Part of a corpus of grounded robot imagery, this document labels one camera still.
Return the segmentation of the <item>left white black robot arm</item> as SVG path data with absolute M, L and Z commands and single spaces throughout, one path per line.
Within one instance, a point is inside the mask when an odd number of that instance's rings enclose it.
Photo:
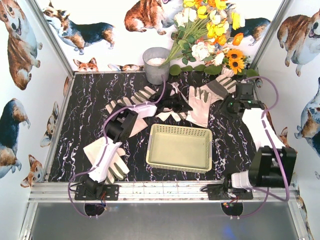
M 187 112 L 192 109 L 179 89 L 170 84 L 159 90 L 146 86 L 131 99 L 112 103 L 110 116 L 103 125 L 103 137 L 83 149 L 92 167 L 83 177 L 80 196 L 98 199 L 105 193 L 105 184 L 125 178 L 130 170 L 122 160 L 125 151 L 121 145 L 148 126 L 145 118 L 165 120 L 170 114 L 176 114 L 180 119 L 186 119 Z

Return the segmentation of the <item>white glove with grey band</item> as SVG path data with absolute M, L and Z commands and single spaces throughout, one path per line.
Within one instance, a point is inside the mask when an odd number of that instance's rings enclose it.
M 112 100 L 105 106 L 105 108 L 110 114 L 116 109 L 116 107 L 125 108 L 121 114 L 124 114 L 125 111 L 137 114 L 129 136 L 133 137 L 148 126 L 144 118 L 153 117 L 156 114 L 156 104 L 161 100 L 163 95 L 164 91 L 162 87 L 159 91 L 154 91 L 150 87 L 146 86 L 144 89 L 135 92 L 130 99 L 128 97 L 124 97 L 117 101 Z

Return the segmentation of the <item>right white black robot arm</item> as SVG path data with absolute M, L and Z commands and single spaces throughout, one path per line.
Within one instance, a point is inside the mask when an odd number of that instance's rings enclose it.
M 220 106 L 228 118 L 241 118 L 256 148 L 248 170 L 232 173 L 226 184 L 233 189 L 255 188 L 288 189 L 295 168 L 296 151 L 280 141 L 270 125 L 264 104 L 254 99 L 253 86 L 238 83 L 235 93 L 230 93 Z

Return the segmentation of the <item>white glove green fingertips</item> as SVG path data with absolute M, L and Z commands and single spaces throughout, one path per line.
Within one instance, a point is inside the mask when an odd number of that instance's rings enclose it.
M 211 101 L 212 94 L 210 92 L 190 86 L 188 105 L 192 110 L 188 111 L 186 120 L 197 126 L 207 128 Z

